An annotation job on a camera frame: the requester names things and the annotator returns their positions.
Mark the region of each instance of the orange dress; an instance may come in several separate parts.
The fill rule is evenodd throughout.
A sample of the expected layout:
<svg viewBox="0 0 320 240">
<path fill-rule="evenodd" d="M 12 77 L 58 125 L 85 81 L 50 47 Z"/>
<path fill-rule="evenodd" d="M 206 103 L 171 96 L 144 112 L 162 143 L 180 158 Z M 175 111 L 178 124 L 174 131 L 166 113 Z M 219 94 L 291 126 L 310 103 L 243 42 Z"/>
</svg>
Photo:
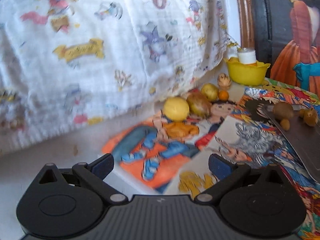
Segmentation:
<svg viewBox="0 0 320 240">
<path fill-rule="evenodd" d="M 271 68 L 270 78 L 300 87 L 294 66 L 299 63 L 313 64 L 320 61 L 320 31 L 316 35 L 316 47 L 312 46 L 312 26 L 308 6 L 301 0 L 293 3 L 290 12 L 293 40 L 279 54 Z M 320 97 L 320 76 L 309 77 L 309 91 Z"/>
</svg>

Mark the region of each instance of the tangerine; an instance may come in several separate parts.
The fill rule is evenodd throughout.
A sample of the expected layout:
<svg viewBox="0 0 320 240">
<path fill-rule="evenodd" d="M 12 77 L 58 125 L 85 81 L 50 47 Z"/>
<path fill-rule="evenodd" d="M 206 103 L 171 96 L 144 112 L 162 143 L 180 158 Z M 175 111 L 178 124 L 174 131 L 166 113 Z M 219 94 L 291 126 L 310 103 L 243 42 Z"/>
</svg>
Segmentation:
<svg viewBox="0 0 320 240">
<path fill-rule="evenodd" d="M 220 100 L 227 101 L 229 99 L 229 93 L 225 90 L 221 90 L 218 94 Z"/>
</svg>

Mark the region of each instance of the white container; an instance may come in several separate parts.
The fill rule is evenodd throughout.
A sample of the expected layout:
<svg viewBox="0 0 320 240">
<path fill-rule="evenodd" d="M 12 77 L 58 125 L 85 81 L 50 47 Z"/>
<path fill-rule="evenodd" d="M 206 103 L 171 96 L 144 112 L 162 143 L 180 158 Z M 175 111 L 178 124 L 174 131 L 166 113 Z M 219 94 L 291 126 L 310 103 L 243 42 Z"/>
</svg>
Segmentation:
<svg viewBox="0 0 320 240">
<path fill-rule="evenodd" d="M 256 51 L 252 48 L 239 48 L 238 50 L 239 62 L 242 64 L 256 64 Z"/>
</svg>

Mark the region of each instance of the baking tray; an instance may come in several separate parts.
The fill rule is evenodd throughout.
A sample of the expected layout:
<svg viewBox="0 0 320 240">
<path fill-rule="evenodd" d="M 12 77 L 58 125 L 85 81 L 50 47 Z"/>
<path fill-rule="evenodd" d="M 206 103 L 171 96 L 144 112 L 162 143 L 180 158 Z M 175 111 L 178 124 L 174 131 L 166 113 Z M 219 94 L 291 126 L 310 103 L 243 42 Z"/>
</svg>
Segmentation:
<svg viewBox="0 0 320 240">
<path fill-rule="evenodd" d="M 309 175 L 320 183 L 320 126 L 319 122 L 315 127 L 310 127 L 299 117 L 299 110 L 306 108 L 302 105 L 292 105 L 294 117 L 290 119 L 290 129 L 282 129 L 275 119 L 272 109 L 273 106 L 264 105 L 262 111 L 270 118 L 272 122 L 282 132 L 284 137 L 291 144 L 301 159 Z"/>
</svg>

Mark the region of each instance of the wooden frame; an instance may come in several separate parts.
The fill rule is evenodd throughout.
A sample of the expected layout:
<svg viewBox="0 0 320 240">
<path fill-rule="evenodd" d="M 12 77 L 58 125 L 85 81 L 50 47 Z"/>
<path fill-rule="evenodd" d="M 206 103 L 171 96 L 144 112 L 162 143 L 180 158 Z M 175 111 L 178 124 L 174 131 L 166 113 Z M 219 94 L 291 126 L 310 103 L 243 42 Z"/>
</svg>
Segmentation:
<svg viewBox="0 0 320 240">
<path fill-rule="evenodd" d="M 254 26 L 251 0 L 238 0 L 240 16 L 241 46 L 254 48 Z"/>
</svg>

